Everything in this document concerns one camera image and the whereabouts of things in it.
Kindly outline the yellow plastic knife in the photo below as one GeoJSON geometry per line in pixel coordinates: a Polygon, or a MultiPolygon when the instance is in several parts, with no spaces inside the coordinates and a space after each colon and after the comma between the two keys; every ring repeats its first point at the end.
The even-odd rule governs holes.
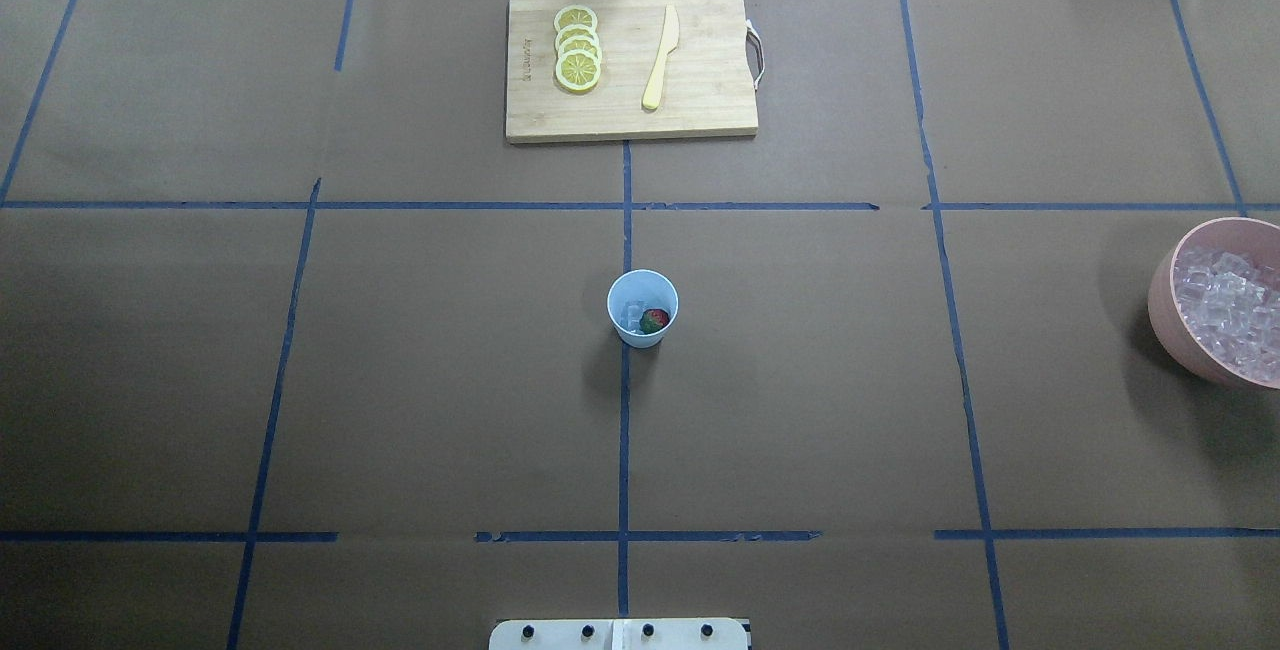
{"type": "Polygon", "coordinates": [[[641,95],[641,107],[645,113],[657,113],[666,93],[666,75],[669,56],[678,49],[680,18],[677,8],[667,4],[664,8],[660,38],[652,70],[648,75],[645,88],[641,95]]]}

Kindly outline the bamboo cutting board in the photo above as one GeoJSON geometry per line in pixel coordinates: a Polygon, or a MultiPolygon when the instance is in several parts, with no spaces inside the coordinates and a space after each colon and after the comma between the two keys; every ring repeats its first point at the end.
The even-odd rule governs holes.
{"type": "Polygon", "coordinates": [[[506,139],[750,138],[759,116],[748,35],[745,0],[509,0],[506,139]],[[588,93],[561,90],[554,75],[553,20],[575,4],[598,17],[603,70],[588,93]],[[641,95],[667,4],[678,12],[678,49],[669,56],[660,107],[645,113],[641,95]]]}

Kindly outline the pile of ice cubes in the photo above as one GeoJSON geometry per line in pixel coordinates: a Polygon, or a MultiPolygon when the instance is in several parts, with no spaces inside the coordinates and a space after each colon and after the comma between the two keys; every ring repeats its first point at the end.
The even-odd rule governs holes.
{"type": "Polygon", "coordinates": [[[1174,296],[1196,342],[1249,380],[1279,377],[1279,275],[1251,255],[1187,246],[1172,264],[1174,296]]]}

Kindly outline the red strawberry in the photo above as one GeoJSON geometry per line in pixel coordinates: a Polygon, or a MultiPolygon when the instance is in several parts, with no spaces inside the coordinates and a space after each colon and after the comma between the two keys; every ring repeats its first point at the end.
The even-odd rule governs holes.
{"type": "Polygon", "coordinates": [[[637,330],[644,335],[658,334],[663,331],[671,322],[669,313],[664,308],[645,308],[640,313],[637,322],[637,330]]]}

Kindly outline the lemon slice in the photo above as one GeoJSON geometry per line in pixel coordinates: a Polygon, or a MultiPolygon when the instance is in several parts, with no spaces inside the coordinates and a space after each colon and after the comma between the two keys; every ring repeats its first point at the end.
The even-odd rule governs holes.
{"type": "Polygon", "coordinates": [[[602,44],[593,27],[571,24],[557,32],[556,49],[559,54],[571,52],[571,50],[590,50],[590,52],[599,54],[602,44]]]}
{"type": "Polygon", "coordinates": [[[557,32],[573,26],[582,26],[586,27],[586,29],[595,32],[598,27],[598,17],[590,6],[577,6],[577,4],[575,4],[575,6],[562,6],[559,12],[556,13],[553,26],[557,32]]]}
{"type": "Polygon", "coordinates": [[[563,40],[557,49],[557,61],[575,56],[575,54],[577,54],[577,56],[593,58],[593,61],[595,61],[596,65],[602,61],[602,47],[598,38],[594,38],[594,36],[575,35],[571,36],[571,38],[563,40]]]}
{"type": "Polygon", "coordinates": [[[599,84],[602,70],[602,61],[596,65],[593,58],[575,54],[575,56],[556,61],[554,75],[561,90],[570,91],[570,93],[588,93],[599,84]]]}

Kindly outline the pink bowl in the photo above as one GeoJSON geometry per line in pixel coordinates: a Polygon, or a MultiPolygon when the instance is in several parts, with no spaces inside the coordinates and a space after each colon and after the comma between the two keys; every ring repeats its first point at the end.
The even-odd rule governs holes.
{"type": "Polygon", "coordinates": [[[1275,223],[1216,218],[1170,250],[1148,316],[1181,367],[1222,386],[1277,389],[1277,239],[1275,223]]]}

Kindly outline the light blue cup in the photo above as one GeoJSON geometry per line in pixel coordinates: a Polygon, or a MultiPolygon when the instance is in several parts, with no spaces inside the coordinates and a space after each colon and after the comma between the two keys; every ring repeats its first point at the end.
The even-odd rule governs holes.
{"type": "Polygon", "coordinates": [[[636,349],[648,349],[657,345],[663,337],[675,326],[680,312],[680,296],[676,287],[667,276],[654,270],[634,270],[623,273],[613,281],[607,293],[605,308],[612,326],[620,339],[636,349]],[[625,303],[644,302],[646,308],[664,308],[669,313],[671,322],[658,334],[644,335],[625,331],[621,322],[621,313],[625,303]]]}

